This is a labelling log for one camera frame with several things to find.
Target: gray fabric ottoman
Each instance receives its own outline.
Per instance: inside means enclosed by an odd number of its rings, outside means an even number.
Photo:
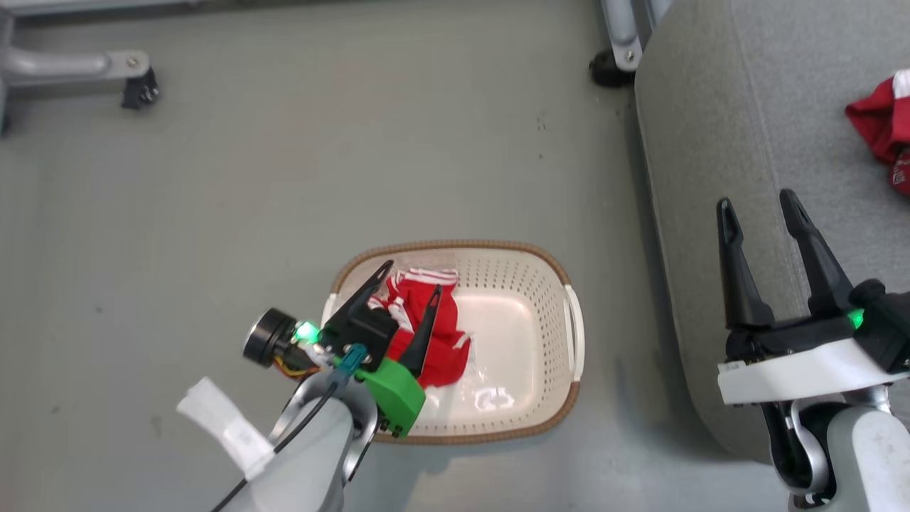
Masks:
[[[757,408],[723,405],[723,297],[714,205],[729,197],[746,257],[778,319],[808,314],[777,193],[799,194],[854,284],[910,291],[910,200],[893,192],[844,107],[910,67],[907,0],[677,0],[635,93],[679,347],[717,440],[769,462]],[[908,424],[910,384],[892,388]]]

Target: green light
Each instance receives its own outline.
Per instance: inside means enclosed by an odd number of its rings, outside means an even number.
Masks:
[[[309,322],[303,322],[294,332],[294,337],[307,343],[319,340],[319,329]]]
[[[863,325],[863,310],[849,312],[847,318],[850,319],[850,322],[854,323],[854,329],[859,329],[859,326]]]

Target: floor stain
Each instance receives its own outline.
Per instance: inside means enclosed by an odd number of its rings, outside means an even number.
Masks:
[[[161,439],[161,415],[152,415],[148,422],[155,429],[155,439]]]

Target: black caster wheel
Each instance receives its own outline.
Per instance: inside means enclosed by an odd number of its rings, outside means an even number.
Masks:
[[[623,71],[616,66],[616,56],[611,49],[594,56],[588,69],[591,70],[591,80],[601,87],[625,87],[635,81],[634,72]]]
[[[150,67],[148,71],[137,78],[129,78],[123,89],[122,108],[139,110],[143,106],[154,104],[158,101],[158,82],[155,80],[155,71]]]

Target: white plastic basket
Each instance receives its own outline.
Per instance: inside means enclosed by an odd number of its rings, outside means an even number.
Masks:
[[[396,269],[457,269],[459,329],[473,339],[464,375],[428,388],[410,435],[396,442],[477,444],[538,435],[570,412],[584,370],[584,323],[569,278],[550,254],[498,241],[368,251],[336,279],[322,323],[388,259]],[[383,434],[376,439],[392,441]]]

